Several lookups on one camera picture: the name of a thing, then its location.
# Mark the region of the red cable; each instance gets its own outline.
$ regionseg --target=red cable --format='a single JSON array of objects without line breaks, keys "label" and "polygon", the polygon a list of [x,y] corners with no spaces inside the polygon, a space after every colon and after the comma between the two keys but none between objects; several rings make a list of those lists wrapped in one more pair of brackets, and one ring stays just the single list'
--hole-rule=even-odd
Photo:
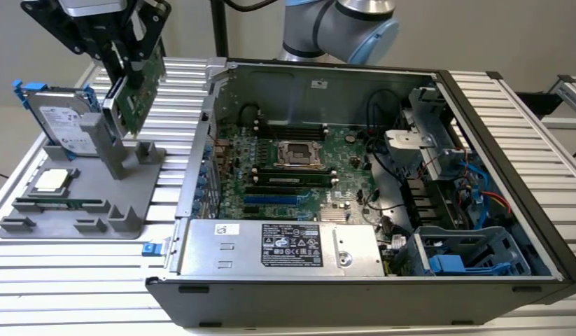
[{"label": "red cable", "polygon": [[440,155],[442,154],[442,152],[441,153],[438,153],[438,155],[437,156],[434,156],[432,159],[430,159],[430,161],[428,161],[426,162],[426,164],[424,164],[421,167],[420,167],[420,170],[418,170],[418,179],[421,178],[421,175],[425,173],[425,169],[426,169],[426,167],[428,167],[428,165],[440,157]]},{"label": "red cable", "polygon": [[505,201],[505,198],[503,198],[501,195],[499,195],[499,194],[496,194],[495,192],[491,192],[491,191],[481,191],[481,194],[484,194],[487,196],[491,196],[493,198],[497,198],[501,201],[501,203],[505,204],[505,207],[508,208],[508,214],[512,213],[512,208],[509,207],[509,203],[508,203],[508,201]]}]

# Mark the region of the sticker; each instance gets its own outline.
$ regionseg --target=sticker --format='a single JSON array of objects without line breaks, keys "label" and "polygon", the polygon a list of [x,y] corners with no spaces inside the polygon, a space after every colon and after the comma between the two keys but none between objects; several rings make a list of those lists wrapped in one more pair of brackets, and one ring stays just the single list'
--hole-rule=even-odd
[{"label": "sticker", "polygon": [[90,136],[78,126],[80,114],[66,107],[40,106],[38,109],[60,146],[77,155],[94,155]]},{"label": "sticker", "polygon": [[214,225],[216,235],[238,235],[240,234],[240,224],[216,224]]},{"label": "sticker", "polygon": [[262,224],[261,242],[265,267],[322,267],[317,225]]},{"label": "sticker", "polygon": [[312,89],[325,89],[326,88],[326,80],[312,80],[309,82],[309,86]]}]

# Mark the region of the blue cable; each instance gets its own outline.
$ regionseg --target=blue cable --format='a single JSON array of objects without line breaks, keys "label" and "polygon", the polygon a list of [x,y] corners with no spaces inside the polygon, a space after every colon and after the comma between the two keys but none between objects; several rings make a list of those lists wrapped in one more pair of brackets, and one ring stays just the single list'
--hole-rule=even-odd
[{"label": "blue cable", "polygon": [[[476,166],[473,166],[469,163],[465,163],[464,161],[460,161],[458,164],[462,165],[469,170],[472,170],[476,174],[483,176],[484,189],[488,191],[489,190],[489,176],[488,176],[488,174],[484,171],[481,171]],[[489,199],[488,199],[488,197],[483,197],[483,211],[481,211],[481,216],[477,219],[477,223],[473,227],[474,230],[480,230],[483,228],[484,221],[487,220],[488,208],[489,208]]]},{"label": "blue cable", "polygon": [[466,167],[468,169],[470,169],[476,174],[479,174],[480,176],[483,176],[484,179],[484,190],[488,191],[489,189],[489,175],[481,171],[476,166],[473,166],[469,163],[465,163],[464,161],[458,162],[458,165]]}]

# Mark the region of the slotted aluminum surface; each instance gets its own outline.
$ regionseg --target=slotted aluminum surface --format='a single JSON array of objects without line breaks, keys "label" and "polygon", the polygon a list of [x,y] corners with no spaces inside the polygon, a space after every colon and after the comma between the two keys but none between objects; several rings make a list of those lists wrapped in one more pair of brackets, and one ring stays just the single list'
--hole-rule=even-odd
[{"label": "slotted aluminum surface", "polygon": [[[153,204],[149,211],[149,224],[141,237],[134,241],[5,241],[0,240],[0,335],[576,335],[576,295],[549,306],[523,307],[485,325],[456,327],[409,327],[409,328],[264,328],[258,330],[221,329],[184,330],[169,321],[158,304],[146,293],[142,285],[145,276],[164,272],[162,258],[142,258],[141,243],[170,236],[173,231],[173,213],[178,197],[178,187],[184,174],[182,167],[189,155],[194,116],[200,111],[204,93],[205,60],[166,59],[168,78],[160,86],[157,102],[150,110],[140,139],[150,139],[168,149],[166,164],[160,174]],[[479,82],[489,82],[484,74]],[[109,83],[101,73],[94,80],[94,89],[102,95]],[[501,113],[497,108],[485,113]],[[516,130],[517,127],[503,127]],[[511,148],[505,153],[515,158],[525,158],[521,148]],[[41,155],[29,153],[26,170],[34,170]],[[553,153],[540,151],[528,156],[529,162],[548,163],[545,170],[556,170]],[[532,165],[520,165],[519,169],[533,169]],[[18,171],[24,179],[32,172]],[[539,191],[551,190],[540,184]],[[576,188],[576,182],[568,183]],[[556,198],[539,196],[544,202],[556,202]],[[576,253],[576,236],[569,239]],[[397,303],[385,298],[385,313],[397,308]]]}]

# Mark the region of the metal rail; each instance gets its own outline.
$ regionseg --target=metal rail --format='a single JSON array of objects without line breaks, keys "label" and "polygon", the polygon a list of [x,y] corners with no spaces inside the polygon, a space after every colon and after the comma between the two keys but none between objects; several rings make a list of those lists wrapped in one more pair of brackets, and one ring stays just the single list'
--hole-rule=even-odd
[{"label": "metal rail", "polygon": [[[168,151],[145,231],[134,241],[0,239],[0,335],[576,336],[576,295],[549,306],[519,308],[479,327],[184,330],[173,325],[142,284],[145,276],[164,272],[164,259],[142,258],[141,243],[162,239],[173,232],[178,187],[204,96],[200,88],[206,61],[166,58],[165,63],[168,77],[138,135],[138,139],[156,141]],[[576,254],[576,175],[565,166],[563,155],[551,147],[551,139],[543,139],[525,111],[519,111],[507,99],[499,83],[484,73],[453,75],[465,94],[476,97],[470,99],[485,125]],[[108,85],[101,72],[93,80],[98,95],[104,95]],[[40,165],[44,157],[40,143],[30,148],[0,192],[0,213],[9,207],[8,198],[21,193]],[[386,302],[385,313],[396,306]]]}]

